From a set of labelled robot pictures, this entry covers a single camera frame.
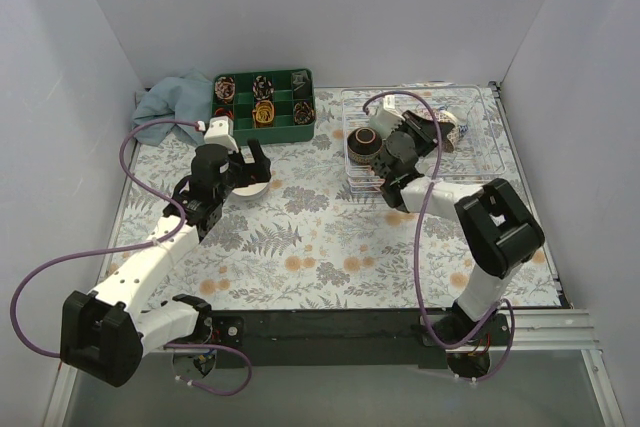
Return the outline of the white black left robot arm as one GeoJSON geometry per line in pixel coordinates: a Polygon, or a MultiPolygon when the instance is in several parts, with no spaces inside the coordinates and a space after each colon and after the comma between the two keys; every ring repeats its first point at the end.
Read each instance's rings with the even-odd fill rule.
{"type": "Polygon", "coordinates": [[[151,294],[221,219],[238,188],[267,183],[271,161],[256,139],[251,158],[216,144],[196,148],[191,172],[175,186],[143,248],[90,292],[75,291],[62,308],[61,360],[114,387],[124,385],[142,358],[179,341],[205,345],[216,329],[210,304],[179,294],[148,309],[151,294]]]}

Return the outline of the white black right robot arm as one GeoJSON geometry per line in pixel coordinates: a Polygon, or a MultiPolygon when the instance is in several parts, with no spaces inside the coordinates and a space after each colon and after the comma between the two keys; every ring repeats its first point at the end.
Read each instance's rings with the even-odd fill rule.
{"type": "Polygon", "coordinates": [[[544,245],[543,230],[505,179],[457,184],[432,180],[417,170],[418,160],[442,145],[450,125],[386,109],[374,114],[369,125],[384,139],[371,168],[383,181],[386,204],[458,221],[475,261],[450,313],[435,323],[425,321],[423,330],[446,349],[475,344],[488,333],[488,320],[514,275],[544,245]]]}

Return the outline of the blue zigzag pattern bowl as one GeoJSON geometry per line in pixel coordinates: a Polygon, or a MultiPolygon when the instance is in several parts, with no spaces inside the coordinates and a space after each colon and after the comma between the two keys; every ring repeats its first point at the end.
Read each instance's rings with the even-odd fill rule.
{"type": "Polygon", "coordinates": [[[460,106],[449,106],[447,112],[456,119],[459,137],[464,138],[469,131],[469,111],[460,106]]]}

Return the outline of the brown checker pattern bowl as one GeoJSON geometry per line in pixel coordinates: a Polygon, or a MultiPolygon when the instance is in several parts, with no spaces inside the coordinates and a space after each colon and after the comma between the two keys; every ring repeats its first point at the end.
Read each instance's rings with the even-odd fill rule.
{"type": "Polygon", "coordinates": [[[444,151],[453,153],[460,141],[461,131],[458,119],[448,111],[438,110],[434,119],[438,122],[444,142],[444,151]]]}

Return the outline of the plain white bowl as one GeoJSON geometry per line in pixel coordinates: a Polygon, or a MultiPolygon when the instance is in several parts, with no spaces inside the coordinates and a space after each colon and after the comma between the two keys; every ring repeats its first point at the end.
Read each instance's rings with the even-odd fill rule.
{"type": "Polygon", "coordinates": [[[260,199],[269,191],[270,182],[260,182],[249,185],[247,187],[235,188],[231,195],[242,201],[255,201],[260,199]]]}

